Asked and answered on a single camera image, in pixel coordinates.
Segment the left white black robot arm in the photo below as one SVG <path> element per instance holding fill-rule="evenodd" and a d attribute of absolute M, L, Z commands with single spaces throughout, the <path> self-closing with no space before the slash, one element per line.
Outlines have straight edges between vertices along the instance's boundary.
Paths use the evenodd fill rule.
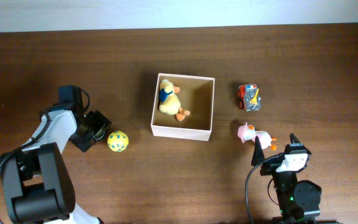
<path fill-rule="evenodd" d="M 62 152 L 68 142 L 86 152 L 111 124 L 83 103 L 87 92 L 74 85 L 58 89 L 58 102 L 40 112 L 30 139 L 0 157 L 0 178 L 13 223 L 101 223 L 76 202 Z"/>

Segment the yellow plush duck blue scarf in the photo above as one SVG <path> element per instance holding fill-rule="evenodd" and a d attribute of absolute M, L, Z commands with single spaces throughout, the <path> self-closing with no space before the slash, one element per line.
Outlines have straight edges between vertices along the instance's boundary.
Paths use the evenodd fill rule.
<path fill-rule="evenodd" d="M 180 87 L 175 86 L 171 81 L 163 79 L 159 84 L 158 109 L 165 114 L 174 116 L 177 121 L 182 122 L 191 113 L 181 107 L 181 102 L 177 97 Z"/>

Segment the black round cap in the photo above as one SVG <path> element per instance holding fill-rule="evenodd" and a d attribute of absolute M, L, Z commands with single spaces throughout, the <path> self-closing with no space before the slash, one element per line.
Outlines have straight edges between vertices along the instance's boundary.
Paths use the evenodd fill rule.
<path fill-rule="evenodd" d="M 95 135 L 95 141 L 102 140 L 102 138 L 104 137 L 105 133 L 106 133 L 105 130 L 102 130 L 100 133 L 96 134 Z"/>

